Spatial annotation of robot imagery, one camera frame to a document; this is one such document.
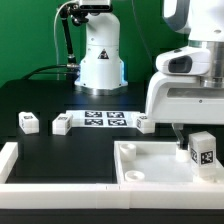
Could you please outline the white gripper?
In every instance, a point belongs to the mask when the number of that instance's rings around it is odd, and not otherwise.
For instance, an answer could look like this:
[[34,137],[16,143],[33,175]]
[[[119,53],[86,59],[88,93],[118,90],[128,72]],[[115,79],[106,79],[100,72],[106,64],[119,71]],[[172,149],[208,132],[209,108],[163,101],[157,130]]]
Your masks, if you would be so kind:
[[154,123],[173,123],[183,149],[182,124],[224,125],[224,89],[203,88],[196,76],[157,72],[149,82],[145,114]]

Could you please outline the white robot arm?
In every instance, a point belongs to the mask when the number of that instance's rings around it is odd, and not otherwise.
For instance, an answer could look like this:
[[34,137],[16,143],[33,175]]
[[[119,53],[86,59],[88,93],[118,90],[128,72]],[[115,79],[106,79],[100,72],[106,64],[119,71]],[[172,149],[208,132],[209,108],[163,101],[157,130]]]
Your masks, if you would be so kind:
[[[69,63],[80,70],[78,89],[110,94],[127,85],[119,58],[120,26],[111,0],[71,0],[65,14],[85,23],[86,55]],[[164,0],[163,18],[188,45],[159,55],[147,92],[150,123],[224,125],[224,0]]]

